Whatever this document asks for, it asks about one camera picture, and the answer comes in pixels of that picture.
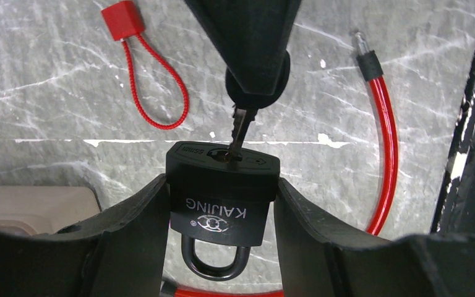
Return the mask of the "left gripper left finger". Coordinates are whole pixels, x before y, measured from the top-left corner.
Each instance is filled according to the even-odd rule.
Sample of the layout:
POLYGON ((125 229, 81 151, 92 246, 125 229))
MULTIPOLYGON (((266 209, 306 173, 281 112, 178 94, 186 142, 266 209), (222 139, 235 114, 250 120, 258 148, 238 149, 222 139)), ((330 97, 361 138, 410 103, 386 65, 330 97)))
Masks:
POLYGON ((55 234, 0 232, 0 296, 158 296, 169 218, 161 174, 55 234))

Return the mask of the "black head key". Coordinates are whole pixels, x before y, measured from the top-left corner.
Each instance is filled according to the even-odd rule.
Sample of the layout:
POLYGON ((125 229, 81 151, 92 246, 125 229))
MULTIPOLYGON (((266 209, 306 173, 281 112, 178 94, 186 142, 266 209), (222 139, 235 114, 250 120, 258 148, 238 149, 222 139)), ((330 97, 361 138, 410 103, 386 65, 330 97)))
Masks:
POLYGON ((258 110, 274 104, 281 97, 288 83, 290 66, 290 55, 286 51, 281 65, 280 76, 271 95, 245 93, 232 73, 228 69, 226 70, 225 87, 228 96, 234 103, 234 111, 232 115, 232 141, 225 155, 225 161, 236 161, 238 159, 250 123, 255 120, 258 110))

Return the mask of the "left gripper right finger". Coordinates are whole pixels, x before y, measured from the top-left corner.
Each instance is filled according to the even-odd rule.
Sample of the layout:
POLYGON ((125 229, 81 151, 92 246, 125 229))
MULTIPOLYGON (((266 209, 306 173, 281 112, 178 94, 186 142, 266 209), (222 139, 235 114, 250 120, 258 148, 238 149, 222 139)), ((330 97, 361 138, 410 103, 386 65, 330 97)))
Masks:
POLYGON ((280 179, 274 203, 285 296, 475 296, 475 234, 383 239, 280 179))

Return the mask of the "black padlock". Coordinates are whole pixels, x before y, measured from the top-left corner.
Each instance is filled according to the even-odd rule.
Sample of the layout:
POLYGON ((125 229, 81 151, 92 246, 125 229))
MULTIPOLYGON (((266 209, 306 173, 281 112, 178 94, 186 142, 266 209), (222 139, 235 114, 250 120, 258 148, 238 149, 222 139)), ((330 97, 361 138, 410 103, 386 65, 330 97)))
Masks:
POLYGON ((244 149, 227 160, 227 152, 223 144, 179 141, 166 153, 170 226, 181 234, 182 258, 193 273, 216 282, 239 276, 251 248, 262 245, 280 178, 278 157, 244 149), (204 263, 197 241, 236 247, 232 263, 204 263))

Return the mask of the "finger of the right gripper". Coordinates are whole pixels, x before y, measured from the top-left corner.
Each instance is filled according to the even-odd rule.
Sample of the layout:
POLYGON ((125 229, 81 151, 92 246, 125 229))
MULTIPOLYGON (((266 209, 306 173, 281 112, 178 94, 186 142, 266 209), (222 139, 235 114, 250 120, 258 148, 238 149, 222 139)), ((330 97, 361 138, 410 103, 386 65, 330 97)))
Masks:
POLYGON ((300 1, 186 1, 226 64, 231 91, 273 95, 300 1))

